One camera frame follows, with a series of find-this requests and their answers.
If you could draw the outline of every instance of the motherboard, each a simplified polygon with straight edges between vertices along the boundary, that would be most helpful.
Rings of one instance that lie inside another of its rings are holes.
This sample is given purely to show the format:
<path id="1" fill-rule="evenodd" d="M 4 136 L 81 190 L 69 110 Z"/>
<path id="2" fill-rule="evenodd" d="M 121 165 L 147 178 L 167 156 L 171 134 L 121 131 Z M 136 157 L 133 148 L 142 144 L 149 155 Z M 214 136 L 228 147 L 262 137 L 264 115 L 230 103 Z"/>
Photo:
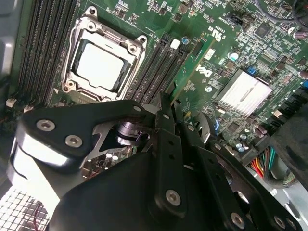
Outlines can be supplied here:
<path id="1" fill-rule="evenodd" d="M 308 101 L 308 35 L 305 22 L 290 20 L 293 8 L 283 0 L 27 0 L 3 130 L 40 107 L 159 106 L 165 91 L 188 122 L 208 115 L 232 153 L 257 155 Z"/>

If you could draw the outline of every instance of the metal socket frame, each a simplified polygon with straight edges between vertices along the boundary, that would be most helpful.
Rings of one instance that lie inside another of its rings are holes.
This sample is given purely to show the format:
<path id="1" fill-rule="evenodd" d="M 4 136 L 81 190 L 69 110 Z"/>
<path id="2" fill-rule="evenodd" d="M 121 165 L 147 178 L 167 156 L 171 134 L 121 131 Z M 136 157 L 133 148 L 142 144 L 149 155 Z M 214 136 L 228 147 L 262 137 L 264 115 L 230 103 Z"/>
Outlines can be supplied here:
<path id="1" fill-rule="evenodd" d="M 121 82 L 116 90 L 108 90 L 101 86 L 94 87 L 89 80 L 74 71 L 74 63 L 78 61 L 77 54 L 84 41 L 128 63 L 128 67 L 119 75 Z M 124 99 L 145 59 L 147 41 L 145 35 L 131 40 L 100 23 L 97 19 L 97 9 L 90 6 L 76 20 L 70 35 L 69 50 L 61 74 L 63 91 L 75 90 L 98 102 Z"/>

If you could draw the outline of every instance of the wire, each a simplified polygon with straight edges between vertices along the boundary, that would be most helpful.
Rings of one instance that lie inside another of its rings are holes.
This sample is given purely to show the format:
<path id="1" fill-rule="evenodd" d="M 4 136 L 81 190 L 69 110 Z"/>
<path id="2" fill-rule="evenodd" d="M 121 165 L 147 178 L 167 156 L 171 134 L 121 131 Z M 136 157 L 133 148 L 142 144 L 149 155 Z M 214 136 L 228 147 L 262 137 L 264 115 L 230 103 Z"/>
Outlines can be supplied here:
<path id="1" fill-rule="evenodd" d="M 273 20 L 273 21 L 275 21 L 275 22 L 292 23 L 292 22 L 295 21 L 295 18 L 290 18 L 290 19 L 287 19 L 287 18 L 278 18 L 278 17 L 275 17 L 275 16 L 269 14 L 268 12 L 266 12 L 266 11 L 262 8 L 262 6 L 261 6 L 261 4 L 260 4 L 260 0 L 255 0 L 255 4 L 256 4 L 256 6 L 258 7 L 258 9 L 259 9 L 263 14 L 265 14 L 269 19 L 271 19 L 271 20 Z"/>
<path id="2" fill-rule="evenodd" d="M 300 21 L 300 18 L 297 16 L 297 12 L 296 12 L 296 5 L 298 3 L 298 0 L 295 0 L 294 3 L 293 3 L 293 6 L 292 6 L 292 15 L 293 15 L 293 18 L 294 18 L 294 21 L 299 24 L 301 27 L 305 28 L 306 30 L 308 30 L 308 26 L 306 26 L 303 22 Z"/>
<path id="3" fill-rule="evenodd" d="M 39 211 L 39 208 L 41 207 L 42 205 L 42 202 L 39 202 L 36 209 L 35 209 L 35 212 L 34 212 L 34 216 L 33 216 L 33 225 L 34 225 L 34 230 L 35 231 L 38 231 L 38 226 L 37 226 L 37 214 L 38 214 L 38 211 Z"/>

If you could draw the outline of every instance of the metal mesh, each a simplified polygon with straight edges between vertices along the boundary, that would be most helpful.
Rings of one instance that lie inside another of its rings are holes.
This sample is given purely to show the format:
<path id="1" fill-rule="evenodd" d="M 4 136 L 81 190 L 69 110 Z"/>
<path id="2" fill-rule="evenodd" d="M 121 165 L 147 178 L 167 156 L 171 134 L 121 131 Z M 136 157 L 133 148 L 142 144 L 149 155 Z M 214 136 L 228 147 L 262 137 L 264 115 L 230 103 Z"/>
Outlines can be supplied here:
<path id="1" fill-rule="evenodd" d="M 0 201 L 0 231 L 35 230 L 33 219 L 35 211 L 39 231 L 44 231 L 50 217 L 43 205 L 27 193 L 11 187 Z"/>

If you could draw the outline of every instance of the silver heatsink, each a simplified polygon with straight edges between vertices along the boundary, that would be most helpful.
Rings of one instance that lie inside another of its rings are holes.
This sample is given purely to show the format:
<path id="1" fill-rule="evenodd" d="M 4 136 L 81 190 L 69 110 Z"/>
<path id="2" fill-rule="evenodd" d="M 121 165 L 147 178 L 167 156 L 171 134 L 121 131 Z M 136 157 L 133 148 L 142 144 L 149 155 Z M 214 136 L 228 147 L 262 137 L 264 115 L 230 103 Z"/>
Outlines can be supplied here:
<path id="1" fill-rule="evenodd" d="M 266 84 L 238 70 L 216 99 L 221 105 L 248 117 L 271 92 Z"/>

